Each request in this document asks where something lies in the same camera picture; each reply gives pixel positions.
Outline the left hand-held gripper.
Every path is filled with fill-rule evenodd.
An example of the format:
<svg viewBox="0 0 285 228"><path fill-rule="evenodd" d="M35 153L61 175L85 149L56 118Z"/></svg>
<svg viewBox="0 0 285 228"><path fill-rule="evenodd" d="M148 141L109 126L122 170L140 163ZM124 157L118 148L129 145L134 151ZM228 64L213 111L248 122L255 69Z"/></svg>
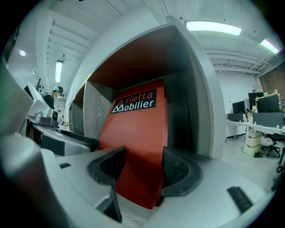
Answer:
<svg viewBox="0 0 285 228"><path fill-rule="evenodd" d="M41 148L58 156L89 153L99 147L97 139L60 129L57 111L47 105L31 82L27 83L24 91L32 98L33 103L20 129L21 134L28 133L29 123L37 125L34 129L38 133L36 140Z"/></svg>

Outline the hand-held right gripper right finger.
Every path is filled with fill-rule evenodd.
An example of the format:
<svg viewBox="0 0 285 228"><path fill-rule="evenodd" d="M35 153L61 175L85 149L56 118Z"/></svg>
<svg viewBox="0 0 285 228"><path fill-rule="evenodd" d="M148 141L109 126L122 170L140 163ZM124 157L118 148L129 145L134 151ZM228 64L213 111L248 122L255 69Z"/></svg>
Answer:
<svg viewBox="0 0 285 228"><path fill-rule="evenodd" d="M267 194L227 163L165 147L163 202L144 228L246 228Z"/></svg>

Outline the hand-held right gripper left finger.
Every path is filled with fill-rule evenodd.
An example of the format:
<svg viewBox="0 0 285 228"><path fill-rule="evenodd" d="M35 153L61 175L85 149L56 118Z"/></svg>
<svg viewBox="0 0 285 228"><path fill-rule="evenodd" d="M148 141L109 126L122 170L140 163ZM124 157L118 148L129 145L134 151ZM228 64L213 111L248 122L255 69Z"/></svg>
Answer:
<svg viewBox="0 0 285 228"><path fill-rule="evenodd" d="M79 228L125 228L116 195L116 181L126 163L126 147L57 158L71 206L70 218Z"/></svg>

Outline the red hardcover book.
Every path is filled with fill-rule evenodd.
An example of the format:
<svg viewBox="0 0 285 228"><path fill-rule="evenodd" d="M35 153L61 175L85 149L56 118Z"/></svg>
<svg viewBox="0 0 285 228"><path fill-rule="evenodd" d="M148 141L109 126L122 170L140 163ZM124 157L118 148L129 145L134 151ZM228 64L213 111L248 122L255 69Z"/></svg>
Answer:
<svg viewBox="0 0 285 228"><path fill-rule="evenodd" d="M126 146L116 192L152 209L162 191L163 147L167 144L167 105L163 80L123 91L112 103L99 137L99 149Z"/></svg>

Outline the white office desk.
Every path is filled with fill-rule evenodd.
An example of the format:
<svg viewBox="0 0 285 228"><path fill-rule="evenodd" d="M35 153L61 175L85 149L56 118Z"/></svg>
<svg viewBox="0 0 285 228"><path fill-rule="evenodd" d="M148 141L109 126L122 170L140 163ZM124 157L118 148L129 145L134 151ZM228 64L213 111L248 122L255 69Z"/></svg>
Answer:
<svg viewBox="0 0 285 228"><path fill-rule="evenodd" d="M267 127L263 125L257 125L256 123L252 124L249 122L235 122L235 121L229 121L226 120L226 123L228 125L235 126L235 129L237 129L238 126L245 126L246 127L246 136L245 136L245 144L247 145L247 140L248 140L248 134L249 134L249 128L252 128L253 130L261 131L264 134L280 134L280 135L285 135L285 130L279 129L279 126L276 127Z"/></svg>

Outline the large black computer monitor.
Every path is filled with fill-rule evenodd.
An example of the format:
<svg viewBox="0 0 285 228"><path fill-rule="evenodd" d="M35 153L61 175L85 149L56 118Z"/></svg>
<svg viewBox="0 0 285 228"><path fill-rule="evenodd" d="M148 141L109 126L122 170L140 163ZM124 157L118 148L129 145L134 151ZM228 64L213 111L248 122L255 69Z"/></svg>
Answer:
<svg viewBox="0 0 285 228"><path fill-rule="evenodd" d="M275 113L281 111L278 95L259 98L256 104L258 113Z"/></svg>

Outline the stacked storage boxes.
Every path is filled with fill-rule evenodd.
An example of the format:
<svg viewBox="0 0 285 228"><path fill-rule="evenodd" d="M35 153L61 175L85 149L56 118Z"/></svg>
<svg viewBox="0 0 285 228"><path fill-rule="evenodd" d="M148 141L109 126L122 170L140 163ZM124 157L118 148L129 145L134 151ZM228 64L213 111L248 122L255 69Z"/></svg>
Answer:
<svg viewBox="0 0 285 228"><path fill-rule="evenodd" d="M247 155L254 155L261 150L261 139L262 139L262 132L260 131L248 131L246 133L243 153Z"/></svg>

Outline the long ceiling lamp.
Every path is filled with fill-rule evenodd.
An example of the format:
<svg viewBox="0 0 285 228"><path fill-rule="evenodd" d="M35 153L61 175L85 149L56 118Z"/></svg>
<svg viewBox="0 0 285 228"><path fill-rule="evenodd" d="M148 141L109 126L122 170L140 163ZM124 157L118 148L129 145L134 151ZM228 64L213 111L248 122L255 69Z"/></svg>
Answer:
<svg viewBox="0 0 285 228"><path fill-rule="evenodd" d="M63 61L57 60L55 64L55 82L60 82Z"/></svg>

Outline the black office chair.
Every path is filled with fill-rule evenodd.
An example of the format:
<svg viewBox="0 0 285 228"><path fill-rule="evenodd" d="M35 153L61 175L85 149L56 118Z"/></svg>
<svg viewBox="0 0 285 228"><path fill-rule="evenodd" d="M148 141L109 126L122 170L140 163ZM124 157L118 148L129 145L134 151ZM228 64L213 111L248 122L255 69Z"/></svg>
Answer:
<svg viewBox="0 0 285 228"><path fill-rule="evenodd" d="M281 154L280 154L280 147L277 147L277 144L285 141L285 135L281 135L281 134L264 134L265 138L268 138L272 141L272 143L268 146L262 146L261 150L263 151L265 148L268 149L266 156L269 157L270 152L274 151L277 153L278 158L280 158Z"/></svg>

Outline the wide ceiling lamp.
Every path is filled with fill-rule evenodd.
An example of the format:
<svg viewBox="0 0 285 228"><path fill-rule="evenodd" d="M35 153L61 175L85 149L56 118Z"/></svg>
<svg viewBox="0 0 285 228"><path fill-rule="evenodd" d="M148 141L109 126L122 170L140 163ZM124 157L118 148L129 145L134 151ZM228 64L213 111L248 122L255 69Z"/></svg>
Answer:
<svg viewBox="0 0 285 228"><path fill-rule="evenodd" d="M263 39L262 42L260 43L260 45L262 45L263 47L267 48L268 50L270 50L274 54L277 54L277 53L280 52L280 50L277 47L275 47L272 43L270 43L266 39Z"/></svg>
<svg viewBox="0 0 285 228"><path fill-rule="evenodd" d="M227 33L235 36L239 36L241 29L228 24L208 22L208 21L188 21L186 27L189 31L209 31Z"/></svg>

